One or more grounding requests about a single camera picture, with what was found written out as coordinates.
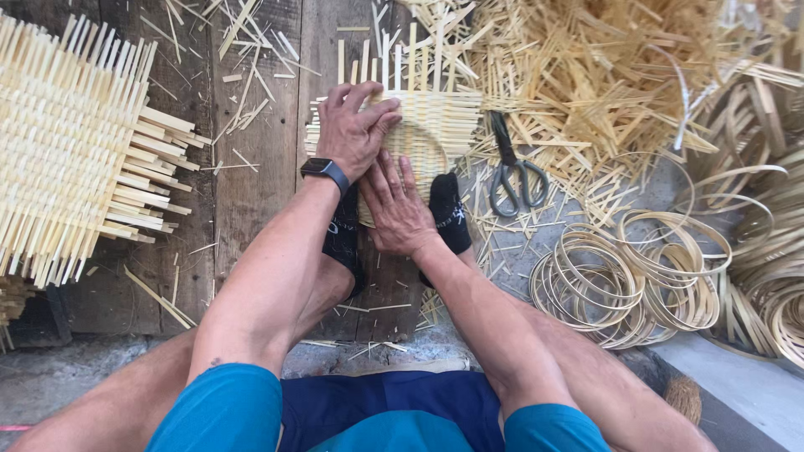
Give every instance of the scissor blade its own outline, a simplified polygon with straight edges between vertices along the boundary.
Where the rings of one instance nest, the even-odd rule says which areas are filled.
[[[499,111],[491,110],[489,112],[491,118],[491,129],[494,131],[494,136],[497,138],[497,147],[500,151],[502,164],[505,166],[513,166],[516,163],[516,155],[514,148],[511,146],[511,136],[508,134],[508,127],[505,125],[505,116]]]

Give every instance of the blue shorts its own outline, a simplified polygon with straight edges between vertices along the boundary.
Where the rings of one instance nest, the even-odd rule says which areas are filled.
[[[280,382],[251,364],[211,368],[182,391],[147,451],[609,450],[577,409],[533,405],[497,422],[478,372],[386,372]]]

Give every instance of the unfinished basket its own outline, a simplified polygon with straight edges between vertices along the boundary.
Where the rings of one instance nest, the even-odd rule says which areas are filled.
[[[145,106],[156,43],[115,39],[82,15],[64,37],[0,16],[0,275],[78,280],[98,236],[152,243],[195,125]]]
[[[416,24],[411,24],[411,41],[415,40]],[[396,45],[393,73],[393,85],[389,83],[390,43],[387,33],[383,34],[383,49],[380,57],[382,64],[382,78],[377,80],[377,59],[371,65],[371,79],[368,78],[368,48],[369,41],[363,45],[363,66],[360,82],[367,80],[381,81],[385,90],[381,96],[370,99],[376,103],[389,97],[400,99],[400,112],[402,122],[386,135],[383,147],[394,158],[407,155],[411,160],[413,173],[416,176],[416,188],[425,203],[430,198],[430,184],[439,174],[449,172],[455,166],[456,158],[462,157],[469,151],[472,141],[472,132],[477,128],[480,115],[481,94],[478,92],[453,92],[455,85],[456,52],[449,51],[449,45],[443,44],[443,39],[437,39],[433,62],[430,62],[430,42],[426,39],[409,48],[407,58],[408,89],[401,89],[403,75],[403,46]],[[442,57],[451,55],[449,59],[449,76],[446,81],[446,91],[441,91],[441,77],[433,77],[432,90],[428,85],[428,74],[433,68],[434,74],[441,74]],[[344,82],[343,74],[343,44],[338,43],[338,82]],[[359,64],[354,61],[351,73],[351,83],[357,83]],[[312,102],[316,105],[326,98],[321,97]],[[313,108],[313,120],[307,126],[305,150],[308,155],[315,155],[318,137],[321,131],[321,122],[318,111]],[[359,220],[367,226],[373,226],[371,213],[363,197],[359,199]]]

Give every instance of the wooden floor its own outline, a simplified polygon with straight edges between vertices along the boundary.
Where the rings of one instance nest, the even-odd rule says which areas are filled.
[[[214,177],[212,171],[194,173],[179,169],[179,181],[190,184],[194,190],[172,191],[171,202],[192,208],[193,213],[188,217],[167,213],[166,220],[171,218],[168,221],[181,225],[173,235],[157,235],[155,244],[101,238],[86,267],[98,265],[99,269],[91,277],[82,278],[80,284],[61,289],[74,332],[175,335],[183,331],[123,273],[123,265],[127,265],[151,288],[170,299],[176,254],[181,267],[176,306],[196,321],[203,317],[213,290],[220,289],[251,240],[302,183],[297,168],[306,159],[303,141],[305,123],[312,117],[310,101],[325,96],[337,84],[338,39],[346,41],[347,67],[360,58],[365,39],[371,39],[371,56],[376,56],[373,28],[363,32],[336,31],[336,27],[371,26],[370,1],[373,0],[263,2],[254,14],[257,24],[265,28],[270,23],[272,29],[282,31],[297,49],[299,63],[322,76],[296,70],[295,79],[276,79],[274,73],[287,70],[273,53],[260,54],[258,69],[276,102],[269,102],[246,130],[224,135],[215,146],[215,160],[209,147],[194,148],[187,153],[192,162],[204,168],[214,166],[218,160],[223,160],[224,165],[242,163],[232,152],[237,149],[249,162],[260,164],[259,174],[249,168],[232,168],[223,169]],[[236,15],[240,10],[237,2],[228,3]],[[178,41],[203,58],[182,53],[179,64],[171,43],[139,19],[142,15],[170,32],[163,0],[72,0],[71,6],[68,0],[17,0],[0,1],[0,8],[6,14],[59,35],[70,14],[86,14],[96,23],[108,23],[123,39],[137,41],[143,37],[158,41],[160,47],[151,77],[178,99],[152,84],[149,106],[193,121],[204,136],[217,136],[239,103],[244,102],[244,111],[251,111],[266,98],[256,82],[248,95],[241,98],[248,77],[248,61],[237,66],[240,56],[236,50],[230,50],[223,61],[218,61],[218,48],[224,38],[221,31],[226,27],[224,22],[228,24],[220,12],[211,20],[214,26],[202,31],[198,30],[200,23],[194,16],[182,14],[185,25],[175,24]],[[380,26],[391,34],[397,27],[403,27],[400,38],[407,41],[410,20],[402,6],[388,2],[388,12]],[[243,81],[224,84],[221,78],[234,73],[242,73]],[[190,251],[215,242],[219,242],[217,247],[188,256]],[[340,316],[330,312],[311,337],[398,340],[405,339],[415,328],[423,290],[415,265],[403,257],[378,256],[365,235],[361,236],[360,254],[367,272],[367,288],[351,301],[352,306],[364,309],[407,303],[413,306],[372,313],[338,309]]]

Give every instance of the smartwatch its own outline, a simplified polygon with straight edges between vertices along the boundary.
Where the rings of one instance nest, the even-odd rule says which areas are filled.
[[[341,171],[338,164],[329,158],[308,158],[304,165],[301,165],[301,168],[299,168],[299,172],[301,172],[302,177],[313,175],[332,178],[341,190],[341,199],[346,195],[347,189],[349,188],[349,178]]]

